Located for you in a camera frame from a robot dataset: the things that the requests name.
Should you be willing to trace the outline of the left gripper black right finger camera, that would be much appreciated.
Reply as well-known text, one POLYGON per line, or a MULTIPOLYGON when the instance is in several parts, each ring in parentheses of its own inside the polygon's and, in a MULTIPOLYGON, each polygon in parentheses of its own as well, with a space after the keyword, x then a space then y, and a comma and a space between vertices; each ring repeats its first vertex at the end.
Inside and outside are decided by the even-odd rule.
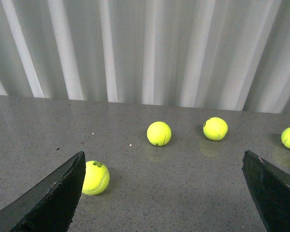
POLYGON ((290 174, 250 150, 242 171, 266 230, 290 232, 290 174))

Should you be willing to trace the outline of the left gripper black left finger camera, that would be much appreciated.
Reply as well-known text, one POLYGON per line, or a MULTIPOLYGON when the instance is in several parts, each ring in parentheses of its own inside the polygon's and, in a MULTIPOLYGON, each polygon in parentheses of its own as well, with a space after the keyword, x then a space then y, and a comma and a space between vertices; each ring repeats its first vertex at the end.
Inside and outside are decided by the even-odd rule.
POLYGON ((0 210, 0 232, 66 232, 82 193, 85 172, 85 153, 80 151, 0 210))

